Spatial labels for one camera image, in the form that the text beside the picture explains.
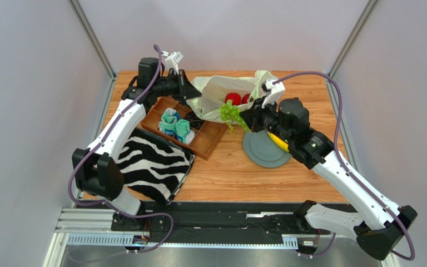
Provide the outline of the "green grape bunch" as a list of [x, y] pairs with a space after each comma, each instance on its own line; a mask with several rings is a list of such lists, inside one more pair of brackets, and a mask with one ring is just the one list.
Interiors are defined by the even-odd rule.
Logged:
[[240, 116], [240, 109], [233, 105], [232, 100], [227, 100], [227, 102], [220, 107], [219, 118], [228, 126], [230, 134], [232, 135], [234, 134], [233, 125], [239, 125], [245, 132], [251, 132], [244, 119]]

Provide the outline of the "pale green plastic bag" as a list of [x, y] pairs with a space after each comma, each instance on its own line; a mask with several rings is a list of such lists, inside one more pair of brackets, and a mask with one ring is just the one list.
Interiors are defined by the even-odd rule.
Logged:
[[227, 94], [237, 93], [240, 97], [249, 94], [249, 102], [239, 105], [240, 111], [247, 110], [255, 99], [265, 96], [261, 84], [269, 79], [276, 80], [277, 77], [266, 70], [256, 71], [253, 77], [196, 77], [191, 83], [202, 96], [188, 100], [187, 103], [200, 119], [221, 123], [220, 107], [225, 104]]

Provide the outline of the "red apple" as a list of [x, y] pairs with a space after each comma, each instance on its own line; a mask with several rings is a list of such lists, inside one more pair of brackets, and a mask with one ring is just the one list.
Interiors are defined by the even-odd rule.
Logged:
[[247, 104], [248, 102], [249, 102], [249, 99], [250, 99], [250, 94], [248, 93], [248, 94], [245, 94], [243, 97], [242, 97], [242, 99], [241, 99], [241, 104], [243, 105], [243, 104]]
[[231, 92], [225, 96], [224, 102], [225, 103], [231, 102], [232, 105], [238, 106], [241, 104], [241, 100], [242, 100], [242, 97], [240, 94], [236, 92]]

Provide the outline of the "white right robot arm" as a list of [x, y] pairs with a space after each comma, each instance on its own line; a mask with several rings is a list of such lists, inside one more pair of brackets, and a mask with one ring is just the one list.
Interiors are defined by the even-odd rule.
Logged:
[[325, 134], [310, 126], [309, 111], [298, 98], [268, 104], [259, 98], [239, 115], [251, 131], [265, 130], [283, 141], [292, 158], [327, 180], [355, 209], [346, 212], [305, 201], [294, 213], [302, 227], [354, 239], [376, 260], [385, 260], [406, 238], [411, 252], [408, 259], [414, 259], [408, 230], [418, 216], [416, 210], [399, 206], [371, 186]]

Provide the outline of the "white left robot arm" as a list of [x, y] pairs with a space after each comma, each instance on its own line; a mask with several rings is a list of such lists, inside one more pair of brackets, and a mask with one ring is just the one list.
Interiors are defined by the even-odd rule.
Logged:
[[85, 149], [72, 154], [74, 171], [70, 185], [98, 196], [124, 216], [139, 217], [141, 201], [125, 188], [125, 178], [117, 166], [118, 157], [135, 127], [146, 117], [160, 97], [191, 100], [201, 92], [188, 80], [178, 64], [181, 52], [163, 51], [160, 58], [146, 57], [138, 64], [138, 74], [122, 94], [118, 108], [100, 135]]

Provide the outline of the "red apple front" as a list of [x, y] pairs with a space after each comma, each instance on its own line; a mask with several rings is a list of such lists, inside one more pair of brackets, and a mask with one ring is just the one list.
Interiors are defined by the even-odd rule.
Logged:
[[249, 102], [249, 99], [250, 99], [250, 94], [248, 93], [248, 94], [245, 94], [243, 97], [242, 97], [242, 99], [241, 99], [241, 104], [243, 105], [243, 104], [247, 104], [248, 102]]

